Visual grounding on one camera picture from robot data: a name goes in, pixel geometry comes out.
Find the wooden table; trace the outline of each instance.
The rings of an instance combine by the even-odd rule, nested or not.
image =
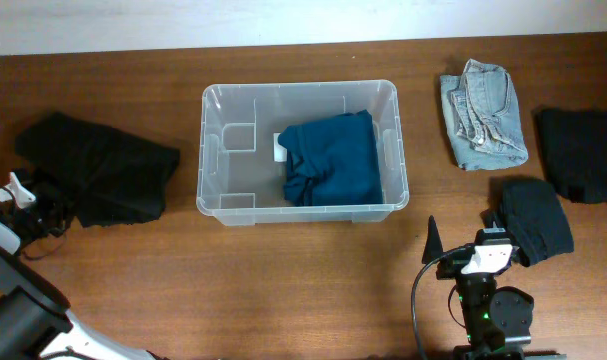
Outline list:
[[[464,172],[453,164],[437,79],[459,74],[471,57],[512,75],[530,151],[520,167]],[[405,209],[378,224],[240,228],[197,211],[206,86],[380,78],[399,92],[411,192]],[[472,241],[492,179],[542,177],[531,115],[542,105],[607,108],[607,33],[1,57],[0,181],[22,164],[14,136],[54,109],[179,147],[159,221],[75,224],[58,253],[30,263],[83,321],[172,359],[410,356],[410,290],[428,216],[446,248]],[[529,350],[607,359],[607,205],[562,204],[574,254],[515,267],[499,283],[536,299]],[[452,285],[430,273],[420,287],[421,334],[433,351],[466,343],[447,312]]]

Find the robotic claw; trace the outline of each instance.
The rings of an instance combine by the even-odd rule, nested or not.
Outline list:
[[[525,356],[523,346],[531,342],[534,299],[513,287],[497,289],[495,276],[505,272],[523,254],[503,228],[479,230],[472,244],[443,252],[434,217],[428,223],[428,238],[419,272],[412,287],[412,324],[419,355],[423,349],[416,321],[416,289],[430,266],[438,263],[438,280],[455,280],[452,289],[459,294],[468,346],[457,346],[454,360],[560,360],[566,355]]]
[[[10,189],[11,198],[25,215],[39,209],[39,196]],[[29,215],[30,223],[50,221],[47,211]],[[118,344],[81,323],[70,311],[70,303],[47,280],[18,260],[22,248],[49,234],[42,226],[26,226],[25,217],[0,218],[0,360],[168,360],[149,351]],[[412,321],[420,356],[427,360],[416,321],[416,290],[425,272],[438,263],[436,277],[453,279],[463,309],[468,346],[456,347],[454,360],[561,360],[565,355],[525,356],[529,344],[534,300],[514,288],[497,289],[495,276],[519,262],[518,246],[502,228],[479,230],[474,244],[443,252],[436,222],[430,217],[423,254],[425,267],[412,288]]]

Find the light blue jeans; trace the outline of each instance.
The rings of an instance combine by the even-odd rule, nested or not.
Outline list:
[[[454,156],[465,170],[496,170],[528,159],[510,74],[470,59],[462,76],[441,76],[441,103]]]

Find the plastic storage bin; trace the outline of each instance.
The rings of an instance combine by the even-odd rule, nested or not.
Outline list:
[[[274,134],[289,125],[367,109],[374,121],[384,204],[294,207]],[[225,225],[379,222],[410,193],[396,87],[387,80],[211,85],[203,93],[196,205]]]

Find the black cable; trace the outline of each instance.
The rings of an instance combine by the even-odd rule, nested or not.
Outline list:
[[[10,191],[10,189],[8,189],[5,186],[0,185],[0,190],[3,190],[6,193],[10,194],[10,197],[12,198],[12,206],[10,207],[10,212],[11,212],[10,215],[14,215],[14,211],[17,206],[16,197],[14,197],[14,194],[12,193],[12,191]]]
[[[452,320],[454,320],[455,323],[459,324],[460,327],[465,329],[465,325],[461,324],[458,320],[456,320],[454,314],[452,313],[452,295],[454,295],[454,291],[456,291],[456,285],[452,287],[450,295],[447,297],[447,309],[450,311],[450,316],[452,317]]]
[[[454,253],[466,250],[468,248],[468,246],[469,245],[464,245],[464,246],[458,247],[456,249],[452,249],[450,251],[447,251],[447,252],[441,254],[441,256],[439,256],[438,258],[430,261],[425,266],[423,266],[423,269],[421,269],[421,271],[419,271],[419,274],[416,275],[416,279],[414,279],[414,285],[412,285],[412,300],[411,300],[412,329],[414,330],[414,339],[416,340],[416,348],[419,352],[419,355],[421,356],[421,359],[423,359],[423,360],[428,360],[428,358],[427,358],[427,355],[425,354],[425,349],[423,348],[423,342],[421,341],[421,337],[419,336],[419,327],[416,322],[416,289],[419,286],[419,281],[421,280],[421,277],[423,277],[423,274],[425,274],[432,265],[436,264],[437,262],[445,259],[446,257],[448,257]]]
[[[49,354],[46,356],[42,356],[39,358],[39,360],[50,360],[50,359],[56,359],[56,358],[60,358],[60,357],[73,357],[73,358],[81,359],[81,360],[98,360],[93,357],[89,357],[87,355],[77,353],[76,351],[74,351],[72,349],[67,349],[65,351],[59,351],[59,352],[52,353],[52,354]]]

